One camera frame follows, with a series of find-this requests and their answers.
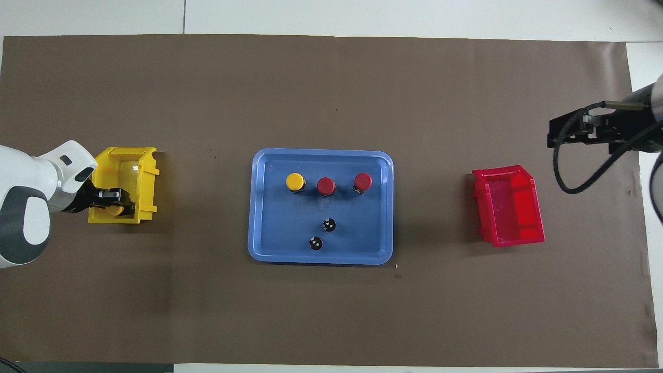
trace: blue tray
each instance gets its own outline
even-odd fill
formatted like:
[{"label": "blue tray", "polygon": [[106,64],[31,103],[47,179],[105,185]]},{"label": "blue tray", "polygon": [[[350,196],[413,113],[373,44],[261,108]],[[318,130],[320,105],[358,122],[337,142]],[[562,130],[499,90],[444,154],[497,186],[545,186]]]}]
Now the blue tray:
[{"label": "blue tray", "polygon": [[[355,175],[373,186],[353,190]],[[292,193],[286,177],[300,173],[304,192]],[[331,177],[336,192],[322,198],[318,180]],[[326,232],[322,222],[337,228]],[[288,263],[382,264],[394,250],[394,163],[381,151],[263,149],[253,157],[249,253],[256,260]],[[308,240],[323,240],[311,250]]]}]

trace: white floor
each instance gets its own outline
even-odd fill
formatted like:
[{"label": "white floor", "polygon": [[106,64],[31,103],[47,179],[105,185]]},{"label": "white floor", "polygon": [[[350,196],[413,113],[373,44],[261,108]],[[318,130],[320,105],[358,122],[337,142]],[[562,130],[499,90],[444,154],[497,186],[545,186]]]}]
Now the white floor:
[{"label": "white floor", "polygon": [[[663,74],[663,5],[655,0],[0,0],[0,37],[185,32],[621,41],[628,42],[634,90]],[[655,158],[655,155],[641,154],[640,176],[659,335],[658,361],[663,362],[663,343],[660,342],[663,335],[663,226],[655,217],[648,197],[648,173]],[[244,364],[177,364],[175,369],[177,373],[459,370]],[[545,370],[551,369],[463,368],[460,371]]]}]

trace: red cap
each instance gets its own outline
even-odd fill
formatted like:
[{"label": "red cap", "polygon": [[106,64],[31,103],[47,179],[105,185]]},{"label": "red cap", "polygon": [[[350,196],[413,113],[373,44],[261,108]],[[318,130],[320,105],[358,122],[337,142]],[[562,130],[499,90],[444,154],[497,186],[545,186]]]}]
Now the red cap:
[{"label": "red cap", "polygon": [[365,192],[373,185],[373,179],[367,173],[360,173],[355,177],[355,189]]},{"label": "red cap", "polygon": [[318,192],[323,196],[328,196],[336,190],[336,184],[328,177],[318,180]]}]

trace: yellow bin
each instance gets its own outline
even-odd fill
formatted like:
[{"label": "yellow bin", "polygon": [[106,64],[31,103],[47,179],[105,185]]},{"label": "yellow bin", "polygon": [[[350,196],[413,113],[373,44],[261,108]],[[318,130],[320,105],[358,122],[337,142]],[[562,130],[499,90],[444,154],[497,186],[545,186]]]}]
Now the yellow bin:
[{"label": "yellow bin", "polygon": [[96,158],[97,169],[92,183],[97,188],[122,188],[136,204],[133,215],[117,216],[116,209],[91,207],[89,223],[138,224],[152,220],[154,205],[154,178],[159,175],[152,155],[156,147],[110,147]]}]

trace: plastic storage bin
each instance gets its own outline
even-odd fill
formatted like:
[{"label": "plastic storage bin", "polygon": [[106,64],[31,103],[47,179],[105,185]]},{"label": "plastic storage bin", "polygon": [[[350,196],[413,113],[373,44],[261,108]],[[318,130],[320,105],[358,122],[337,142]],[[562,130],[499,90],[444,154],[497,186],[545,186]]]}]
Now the plastic storage bin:
[{"label": "plastic storage bin", "polygon": [[97,169],[92,182],[97,188],[122,188],[136,204],[133,215],[115,216],[104,208],[88,209],[89,223],[138,224],[152,220],[154,205],[154,178],[159,175],[152,155],[155,147],[110,147],[96,158]]},{"label": "plastic storage bin", "polygon": [[472,173],[484,241],[498,248],[546,240],[534,178],[522,166]]}]

